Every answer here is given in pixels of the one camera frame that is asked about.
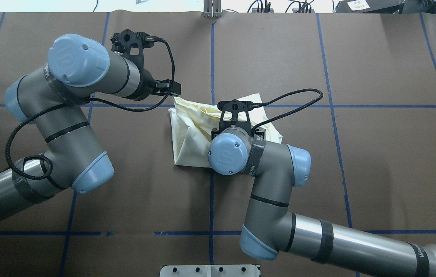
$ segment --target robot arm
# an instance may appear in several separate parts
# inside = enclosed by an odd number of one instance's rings
[[[223,129],[224,124],[221,119],[221,130],[212,135],[211,167],[222,175],[241,172],[255,177],[240,240],[246,254],[274,260],[284,251],[368,275],[436,277],[435,244],[420,247],[288,212],[292,188],[308,179],[310,154],[267,142],[237,124]]]
[[[34,119],[49,147],[43,156],[51,164],[33,156],[14,163],[16,170],[0,173],[0,220],[63,189],[86,193],[113,177],[112,163],[80,108],[92,93],[132,100],[180,94],[178,83],[154,80],[143,67],[143,48],[163,39],[124,30],[111,40],[116,53],[92,39],[63,35],[49,49],[44,67],[7,89],[6,107],[24,124],[42,111],[57,108]],[[138,48],[139,54],[131,55],[131,48]]]

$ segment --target metal plate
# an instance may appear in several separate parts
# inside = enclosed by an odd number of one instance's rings
[[[195,265],[164,266],[160,277],[206,276],[206,277],[261,277],[260,265]]]

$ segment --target metal bracket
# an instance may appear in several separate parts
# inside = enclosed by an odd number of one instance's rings
[[[266,130],[264,128],[258,128],[254,132],[251,130],[250,117],[248,112],[254,108],[259,107],[258,103],[253,103],[250,101],[239,101],[237,99],[231,101],[220,101],[217,105],[218,109],[221,110],[221,117],[219,120],[219,128],[213,128],[211,130],[211,139],[214,139],[221,132],[225,131],[226,128],[236,126],[242,128],[250,137],[258,135],[263,139],[266,138]],[[230,121],[224,121],[225,112],[230,112],[232,118]],[[247,121],[239,121],[239,113],[245,112]]]
[[[204,0],[204,17],[221,17],[223,14],[221,10],[221,0]]]
[[[160,271],[160,277],[260,277],[260,275],[260,265],[164,266]]]

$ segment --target silver metal tube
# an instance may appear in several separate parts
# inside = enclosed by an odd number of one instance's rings
[[[332,225],[334,247],[328,263],[374,276],[408,276],[416,272],[416,254],[406,242]]]
[[[334,240],[327,263],[372,276],[414,277],[415,250],[407,242],[332,224]],[[321,248],[322,226],[318,219],[296,215],[295,235],[289,253],[314,259]],[[436,277],[436,245],[423,247],[429,276]]]
[[[26,173],[31,175],[43,174],[38,160],[26,162],[24,169]],[[52,197],[57,192],[61,191],[54,188],[46,179],[36,181],[29,180],[28,183],[33,189],[46,198]],[[6,170],[0,173],[0,221],[33,204],[34,202],[26,200],[16,188],[12,170]]]

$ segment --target black tape band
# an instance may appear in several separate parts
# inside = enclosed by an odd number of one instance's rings
[[[16,164],[16,167],[22,168],[22,170],[24,170],[24,163],[25,163],[24,159],[19,161],[19,163],[20,165],[21,164],[22,165],[18,166],[18,164]],[[25,177],[18,175],[16,172],[12,171],[11,175],[12,175],[12,181],[14,183],[14,187],[26,201],[33,204],[38,204],[54,197],[53,195],[51,197],[47,197],[40,194],[37,190],[35,190],[30,186],[28,180],[26,180]]]
[[[257,201],[260,201],[260,202],[268,203],[268,204],[271,204],[271,205],[274,205],[274,206],[279,206],[279,207],[288,207],[288,205],[289,205],[288,203],[274,201],[274,200],[271,200],[271,199],[267,199],[267,198],[263,198],[263,197],[257,196],[255,194],[250,194],[250,198],[255,199]]]
[[[72,126],[70,126],[68,128],[65,128],[65,129],[59,131],[59,132],[56,132],[56,133],[54,133],[52,135],[49,135],[45,139],[45,142],[49,143],[49,142],[53,141],[54,139],[60,137],[61,135],[65,135],[65,134],[67,134],[69,132],[72,132],[72,131],[78,129],[78,128],[81,128],[81,127],[84,127],[84,126],[88,126],[88,125],[89,125],[88,121],[84,121],[84,122],[72,125]]]
[[[332,248],[334,247],[334,229],[329,221],[319,219],[320,226],[322,228],[322,237],[320,239],[320,248],[317,256],[311,259],[311,261],[325,264],[329,260],[332,254]]]
[[[47,173],[47,167],[45,166],[45,161],[40,160],[40,167],[42,168],[43,173]],[[49,175],[47,176],[47,180],[52,184],[52,186],[56,189],[65,190],[65,188],[59,186],[59,184],[52,179],[52,177]]]
[[[263,140],[260,136],[255,135],[254,140],[252,141],[252,146],[250,147],[250,154],[244,171],[249,176],[255,176],[257,169],[259,168],[262,153],[264,153],[265,147],[266,141]]]
[[[290,240],[288,241],[288,245],[286,246],[285,252],[290,251],[291,245],[293,244],[293,238],[295,238],[295,226],[297,224],[297,215],[295,213],[291,213],[292,221],[291,221],[291,231],[290,231]]]
[[[43,75],[48,82],[50,88],[62,98],[63,102],[69,106],[81,106],[86,104],[83,100],[77,98],[72,92],[70,92],[64,84],[57,80],[50,72],[48,64],[43,67]]]
[[[127,67],[127,78],[126,78],[126,81],[125,81],[124,85],[121,86],[121,88],[120,88],[118,91],[116,91],[116,92],[114,92],[114,93],[109,93],[109,94],[115,94],[115,93],[120,92],[121,90],[123,90],[123,89],[125,88],[126,84],[129,82],[130,69],[129,69],[129,65],[127,64],[127,61],[126,61],[125,58],[124,58],[124,61],[125,61],[125,63],[126,63],[126,67]]]
[[[416,272],[414,277],[429,277],[430,275],[430,263],[428,261],[428,255],[421,246],[416,244],[410,244],[413,247],[416,255]]]

